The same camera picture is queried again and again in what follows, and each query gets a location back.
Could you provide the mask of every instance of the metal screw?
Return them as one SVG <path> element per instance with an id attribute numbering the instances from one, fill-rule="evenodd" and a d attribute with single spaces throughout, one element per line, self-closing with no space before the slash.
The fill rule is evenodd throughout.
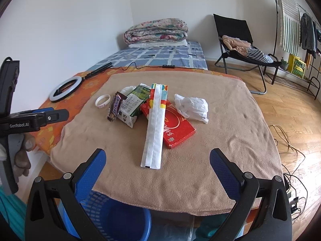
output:
<path id="1" fill-rule="evenodd" d="M 41 179 L 42 179 L 41 177 L 36 177 L 36 178 L 35 178 L 35 182 L 38 183 L 38 182 L 41 181 Z"/>
<path id="2" fill-rule="evenodd" d="M 252 173 L 250 173 L 250 172 L 245 172 L 244 176 L 245 176 L 246 178 L 253 178 L 253 175 L 252 175 Z"/>
<path id="3" fill-rule="evenodd" d="M 282 181 L 282 179 L 281 179 L 280 176 L 275 176 L 275 180 L 276 180 L 277 182 L 281 182 L 281 181 Z"/>
<path id="4" fill-rule="evenodd" d="M 67 172 L 64 174 L 64 179 L 70 179 L 71 178 L 71 173 Z"/>

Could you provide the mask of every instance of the rubber bracelet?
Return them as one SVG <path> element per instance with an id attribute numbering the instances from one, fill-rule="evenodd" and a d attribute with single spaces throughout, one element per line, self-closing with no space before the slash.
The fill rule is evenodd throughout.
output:
<path id="1" fill-rule="evenodd" d="M 99 102 L 100 100 L 104 99 L 104 98 L 108 98 L 108 100 L 106 100 L 104 103 L 98 105 L 98 102 Z M 96 100 L 95 106 L 96 106 L 97 108 L 103 108 L 103 107 L 105 107 L 109 102 L 110 102 L 110 95 L 105 94 L 105 95 L 100 96 L 100 97 Z"/>

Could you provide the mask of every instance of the gloved hand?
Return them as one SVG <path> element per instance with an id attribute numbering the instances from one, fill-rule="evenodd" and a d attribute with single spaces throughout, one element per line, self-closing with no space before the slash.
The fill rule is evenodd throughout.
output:
<path id="1" fill-rule="evenodd" d="M 31 151 L 36 146 L 36 142 L 33 136 L 28 133 L 24 134 L 24 139 L 21 144 L 20 150 L 14 156 L 13 174 L 16 182 L 19 182 L 21 175 L 28 176 L 29 169 L 31 168 L 30 160 L 27 155 L 27 151 Z M 0 144 L 0 161 L 6 160 L 7 155 L 4 147 Z"/>

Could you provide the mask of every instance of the blue plastic basket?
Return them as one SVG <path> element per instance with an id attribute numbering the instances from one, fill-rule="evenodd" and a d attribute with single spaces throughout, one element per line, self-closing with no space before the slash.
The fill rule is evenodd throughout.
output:
<path id="1" fill-rule="evenodd" d="M 96 191 L 91 191 L 80 204 L 108 240 L 147 241 L 151 228 L 149 209 L 121 203 Z M 63 221 L 67 231 L 79 238 L 64 208 Z"/>

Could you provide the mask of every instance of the plant pot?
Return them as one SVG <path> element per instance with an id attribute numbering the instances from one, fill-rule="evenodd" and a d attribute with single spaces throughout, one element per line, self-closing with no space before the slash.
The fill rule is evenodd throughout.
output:
<path id="1" fill-rule="evenodd" d="M 286 70 L 288 68 L 288 63 L 282 62 L 280 66 L 283 70 Z"/>

